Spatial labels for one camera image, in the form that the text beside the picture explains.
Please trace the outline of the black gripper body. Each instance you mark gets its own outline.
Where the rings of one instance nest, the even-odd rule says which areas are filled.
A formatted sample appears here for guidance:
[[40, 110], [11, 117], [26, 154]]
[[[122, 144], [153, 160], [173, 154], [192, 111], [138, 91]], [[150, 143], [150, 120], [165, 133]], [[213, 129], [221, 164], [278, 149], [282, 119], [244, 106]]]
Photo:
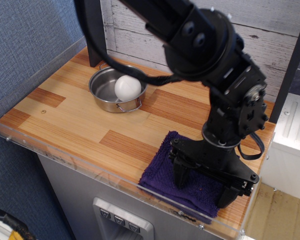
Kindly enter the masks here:
[[175, 138], [171, 142], [170, 158], [172, 162], [189, 163], [190, 170], [204, 174], [224, 186], [242, 188], [239, 196], [249, 196], [252, 187], [260, 178], [247, 167], [236, 154], [233, 147], [223, 148], [203, 140]]

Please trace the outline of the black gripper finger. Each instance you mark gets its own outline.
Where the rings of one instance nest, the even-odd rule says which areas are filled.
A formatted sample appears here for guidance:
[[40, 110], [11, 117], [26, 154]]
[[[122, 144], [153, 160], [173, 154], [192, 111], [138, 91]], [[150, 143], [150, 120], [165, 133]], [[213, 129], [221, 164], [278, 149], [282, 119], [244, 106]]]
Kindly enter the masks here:
[[174, 161], [173, 162], [173, 176], [174, 183], [178, 189], [182, 189], [188, 179], [190, 169], [193, 166], [190, 163]]
[[228, 207], [233, 201], [236, 200], [238, 196], [240, 196], [242, 193], [242, 188], [241, 187], [236, 187], [236, 186], [227, 186], [225, 185], [222, 188], [221, 194], [219, 199], [217, 200], [217, 207], [220, 209], [224, 209]]

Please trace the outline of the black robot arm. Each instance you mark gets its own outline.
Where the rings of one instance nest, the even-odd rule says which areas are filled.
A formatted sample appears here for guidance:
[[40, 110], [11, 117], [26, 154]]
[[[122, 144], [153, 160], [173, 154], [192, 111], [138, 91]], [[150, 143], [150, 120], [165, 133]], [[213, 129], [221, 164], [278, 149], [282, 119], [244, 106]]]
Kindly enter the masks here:
[[202, 127], [203, 139], [171, 141], [169, 156], [176, 186], [182, 188], [193, 169], [223, 184], [216, 203], [221, 209], [238, 196], [249, 196], [259, 176], [243, 160], [256, 160], [260, 155], [243, 154], [241, 141], [250, 136], [264, 151], [257, 131], [264, 129], [268, 116], [266, 78], [244, 53], [244, 41], [225, 14], [199, 9], [188, 0], [126, 0], [124, 4], [163, 41], [172, 75], [150, 77], [112, 59], [97, 39], [95, 1], [77, 0], [74, 5], [81, 29], [106, 63], [154, 86], [186, 80], [209, 88], [210, 112]]

